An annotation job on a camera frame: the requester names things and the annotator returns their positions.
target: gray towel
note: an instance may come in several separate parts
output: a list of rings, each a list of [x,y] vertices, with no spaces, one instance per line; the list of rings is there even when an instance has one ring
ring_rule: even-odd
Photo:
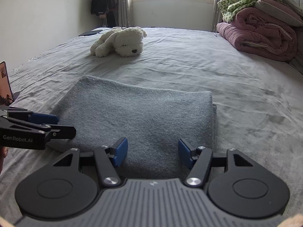
[[[178,157],[179,138],[193,146],[214,145],[212,93],[150,89],[93,76],[82,77],[52,111],[62,125],[77,129],[73,140],[52,140],[54,149],[91,151],[128,139],[118,169],[128,178],[184,178],[189,170]]]

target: bed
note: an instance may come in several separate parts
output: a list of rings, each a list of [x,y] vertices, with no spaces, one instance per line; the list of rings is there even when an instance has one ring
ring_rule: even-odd
[[[121,83],[188,92],[211,91],[217,145],[238,148],[281,177],[291,191],[285,216],[303,212],[303,75],[285,62],[237,51],[217,33],[146,28],[141,55],[90,56],[100,35],[77,37],[9,73],[14,106],[49,113],[87,74]],[[11,148],[0,175],[0,215],[20,218],[17,184],[59,155]]]

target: round black disc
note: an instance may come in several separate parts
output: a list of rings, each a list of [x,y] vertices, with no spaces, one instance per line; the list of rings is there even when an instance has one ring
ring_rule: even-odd
[[[265,168],[237,167],[214,178],[208,187],[211,201],[241,218],[266,218],[284,211],[287,185]]]
[[[54,219],[74,215],[88,207],[97,196],[94,180],[78,171],[38,171],[23,180],[15,198],[23,214]]]

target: pink comforter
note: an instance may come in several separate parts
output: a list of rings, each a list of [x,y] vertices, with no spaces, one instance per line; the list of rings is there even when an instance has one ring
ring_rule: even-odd
[[[248,7],[233,22],[219,23],[217,30],[237,50],[279,61],[291,60],[297,53],[297,36],[286,23]]]

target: gray ribbed plate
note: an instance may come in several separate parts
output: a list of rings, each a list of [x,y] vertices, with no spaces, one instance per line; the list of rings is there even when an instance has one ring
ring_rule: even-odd
[[[74,218],[40,221],[23,217],[17,227],[276,227],[283,220],[247,220],[226,214],[200,189],[188,188],[179,179],[128,180],[106,189],[96,204]]]

